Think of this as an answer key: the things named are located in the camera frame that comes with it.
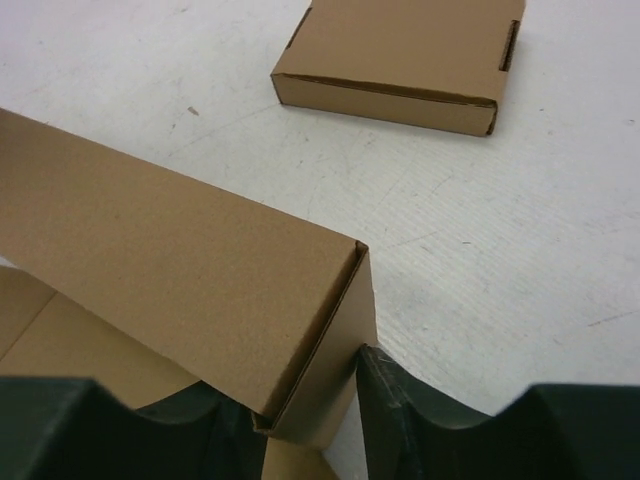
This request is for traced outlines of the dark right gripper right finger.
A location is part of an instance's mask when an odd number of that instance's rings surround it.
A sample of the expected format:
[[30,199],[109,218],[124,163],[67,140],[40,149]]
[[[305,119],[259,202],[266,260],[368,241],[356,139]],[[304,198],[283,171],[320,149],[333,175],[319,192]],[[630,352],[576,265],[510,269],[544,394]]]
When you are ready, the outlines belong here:
[[371,479],[639,476],[636,386],[535,384],[489,416],[364,346],[357,392]]

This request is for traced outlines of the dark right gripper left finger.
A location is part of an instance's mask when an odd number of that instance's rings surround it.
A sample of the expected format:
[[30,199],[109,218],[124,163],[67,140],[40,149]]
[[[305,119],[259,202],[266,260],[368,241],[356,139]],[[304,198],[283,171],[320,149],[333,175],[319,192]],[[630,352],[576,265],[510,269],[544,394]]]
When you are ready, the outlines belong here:
[[1,380],[4,479],[259,479],[266,446],[203,382],[133,409],[91,379]]

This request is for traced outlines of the large cardboard box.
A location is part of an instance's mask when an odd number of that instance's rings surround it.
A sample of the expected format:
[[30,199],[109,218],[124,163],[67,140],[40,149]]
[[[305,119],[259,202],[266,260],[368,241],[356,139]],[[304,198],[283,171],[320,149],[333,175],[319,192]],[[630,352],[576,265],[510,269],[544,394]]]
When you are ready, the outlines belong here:
[[1,380],[86,378],[139,409],[197,382],[323,452],[377,340],[365,244],[28,117],[1,114]]

